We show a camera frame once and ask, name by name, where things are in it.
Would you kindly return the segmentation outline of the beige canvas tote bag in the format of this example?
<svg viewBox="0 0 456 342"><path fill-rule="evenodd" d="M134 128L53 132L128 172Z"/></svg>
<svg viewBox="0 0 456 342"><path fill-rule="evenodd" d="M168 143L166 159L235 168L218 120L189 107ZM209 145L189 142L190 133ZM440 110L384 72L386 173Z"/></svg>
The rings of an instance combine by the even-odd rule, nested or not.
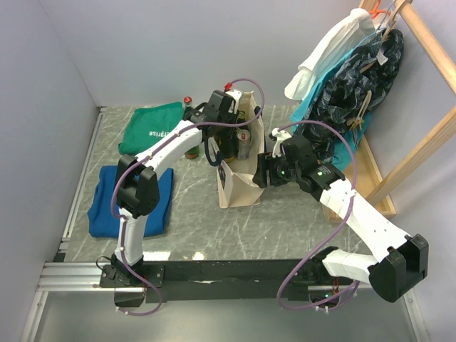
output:
<svg viewBox="0 0 456 342"><path fill-rule="evenodd" d="M256 102L253 92L245 92L240 100L239 110L247 114L247 120L256 115ZM264 124L262 117L248 124L248 131L251 134L249 157L246 160L235 159L226 163L224 160L215 167L217 175L217 187L219 206L222 209L232 207L245 207L260 203L263 189L253 183L252 178L257 168L257 155L265 152ZM214 138L205 143L205 150L209 158L220 152L219 146Z"/></svg>

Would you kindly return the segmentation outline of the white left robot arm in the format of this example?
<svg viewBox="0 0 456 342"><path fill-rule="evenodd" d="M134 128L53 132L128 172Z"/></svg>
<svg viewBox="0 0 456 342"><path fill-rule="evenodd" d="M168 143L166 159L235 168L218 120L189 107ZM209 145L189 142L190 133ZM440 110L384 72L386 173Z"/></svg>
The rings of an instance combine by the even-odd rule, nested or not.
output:
<svg viewBox="0 0 456 342"><path fill-rule="evenodd" d="M237 128L242 96L240 90L214 91L206 103L186 107L181 121L159 142L119 159L110 209L120 226L110 264L124 285L142 279L145 225L160 200L160 178L191 147Z"/></svg>

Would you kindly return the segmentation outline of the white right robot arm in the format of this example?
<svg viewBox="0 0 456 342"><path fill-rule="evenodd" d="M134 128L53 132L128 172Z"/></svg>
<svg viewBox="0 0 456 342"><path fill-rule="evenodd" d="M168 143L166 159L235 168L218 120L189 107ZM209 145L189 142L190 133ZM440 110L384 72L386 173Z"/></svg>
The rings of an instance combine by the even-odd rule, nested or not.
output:
<svg viewBox="0 0 456 342"><path fill-rule="evenodd" d="M336 213L370 249L369 255L328 247L314 258L314 279L327 284L345 277L370 284L394 303L428 275L428 241L409 235L386 219L352 188L348 178L331 163L320 164L310 142L284 130L274 130L271 152L258 156L254 183L261 188L295 182L317 202Z"/></svg>

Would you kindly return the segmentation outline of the red cap cola bottle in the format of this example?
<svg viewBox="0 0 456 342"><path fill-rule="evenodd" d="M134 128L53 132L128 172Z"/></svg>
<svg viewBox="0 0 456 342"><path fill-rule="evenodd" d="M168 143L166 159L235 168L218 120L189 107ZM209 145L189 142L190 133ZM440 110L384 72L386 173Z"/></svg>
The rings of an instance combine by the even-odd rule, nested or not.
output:
<svg viewBox="0 0 456 342"><path fill-rule="evenodd" d="M188 116L191 114L193 109L193 99L190 96L185 96L183 100L184 104L184 113L183 118L186 120Z"/></svg>

